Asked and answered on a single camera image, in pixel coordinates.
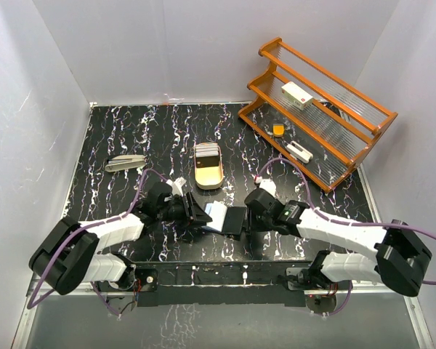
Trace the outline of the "stack of credit cards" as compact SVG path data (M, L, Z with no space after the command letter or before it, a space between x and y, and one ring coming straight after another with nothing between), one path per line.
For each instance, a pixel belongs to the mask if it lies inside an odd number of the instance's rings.
M198 169L219 166L220 150L216 143L199 143L194 151L195 165Z

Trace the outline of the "beige oval card tray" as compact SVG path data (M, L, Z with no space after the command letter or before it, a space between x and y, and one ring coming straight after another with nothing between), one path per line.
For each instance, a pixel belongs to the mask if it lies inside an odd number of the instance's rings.
M222 152L220 147L219 150L220 150L219 166L200 168L200 169L198 169L195 165L195 151L194 151L195 183L201 190L215 190L220 188L223 183L224 170L222 165Z

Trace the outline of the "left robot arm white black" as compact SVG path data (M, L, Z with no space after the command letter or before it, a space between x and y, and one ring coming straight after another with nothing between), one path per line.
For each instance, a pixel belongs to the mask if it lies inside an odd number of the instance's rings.
M71 293L81 283L97 281L127 290L134 285L136 273L129 262L105 249L136 241L144 230L162 222L201 228L211 221L191 193L182 193L175 182L157 182L130 212L91 222L62 218L32 254L28 266L60 295Z

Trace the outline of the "black leather card holder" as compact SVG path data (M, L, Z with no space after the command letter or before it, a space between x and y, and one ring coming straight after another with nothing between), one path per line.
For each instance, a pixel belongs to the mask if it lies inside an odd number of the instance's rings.
M202 231L239 237L241 229L239 213L241 209L246 209L246 207L225 206L218 201L207 203L205 212L212 218L212 221L203 226Z

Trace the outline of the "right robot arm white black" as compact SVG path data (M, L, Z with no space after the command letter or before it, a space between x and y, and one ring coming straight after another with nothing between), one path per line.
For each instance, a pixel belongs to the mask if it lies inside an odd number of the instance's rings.
M418 295L432 253L404 222L375 226L326 214L308 204L286 204L262 188L244 201L250 231L273 230L284 236L319 240L339 246L343 253L323 250L310 266L288 272L283 280L300 288L324 289L342 281L369 281L406 297Z

